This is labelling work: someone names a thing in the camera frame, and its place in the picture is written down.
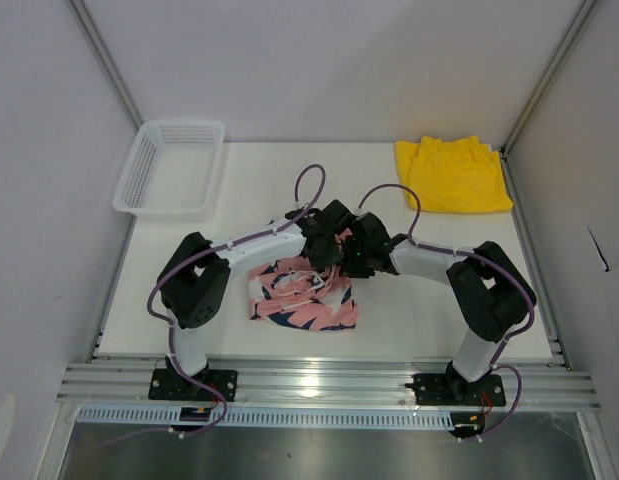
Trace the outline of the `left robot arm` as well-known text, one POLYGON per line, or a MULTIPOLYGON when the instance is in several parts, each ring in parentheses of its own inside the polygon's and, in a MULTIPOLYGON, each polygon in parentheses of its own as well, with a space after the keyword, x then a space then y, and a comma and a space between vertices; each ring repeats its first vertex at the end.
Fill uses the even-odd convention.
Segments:
POLYGON ((151 293, 165 308, 171 388, 186 400, 205 390, 209 364, 202 326, 220 311, 229 283, 247 278, 248 317, 307 331, 354 327, 357 308, 341 273, 353 214, 340 201, 288 213, 238 240, 200 233, 180 243, 151 293))

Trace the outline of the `pink patterned shorts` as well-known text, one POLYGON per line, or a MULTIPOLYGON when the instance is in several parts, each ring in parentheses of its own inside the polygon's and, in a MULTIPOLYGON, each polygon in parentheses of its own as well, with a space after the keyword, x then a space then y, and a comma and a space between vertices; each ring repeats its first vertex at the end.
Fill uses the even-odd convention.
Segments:
POLYGON ((358 304, 338 266, 323 271, 302 256, 283 258, 248 275, 249 318, 313 332, 353 330, 358 304))

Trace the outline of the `yellow shorts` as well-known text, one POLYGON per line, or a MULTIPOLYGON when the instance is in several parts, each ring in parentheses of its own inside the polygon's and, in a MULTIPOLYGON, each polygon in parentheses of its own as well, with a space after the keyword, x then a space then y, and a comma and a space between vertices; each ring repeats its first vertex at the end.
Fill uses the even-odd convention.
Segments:
POLYGON ((476 136, 454 141, 423 136, 394 145, 399 183, 413 210, 440 214, 508 212, 508 196, 499 154, 476 136))

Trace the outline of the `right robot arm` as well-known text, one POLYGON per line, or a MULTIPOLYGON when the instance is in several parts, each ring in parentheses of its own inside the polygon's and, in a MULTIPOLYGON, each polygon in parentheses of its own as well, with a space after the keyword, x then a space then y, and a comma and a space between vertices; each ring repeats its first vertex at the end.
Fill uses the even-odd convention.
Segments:
POLYGON ((537 298, 499 244, 452 249, 390 236, 372 213, 348 214, 341 267, 351 278, 382 272, 416 276, 451 288, 468 331, 445 371, 447 395, 468 403, 481 392, 509 341, 530 329, 537 298))

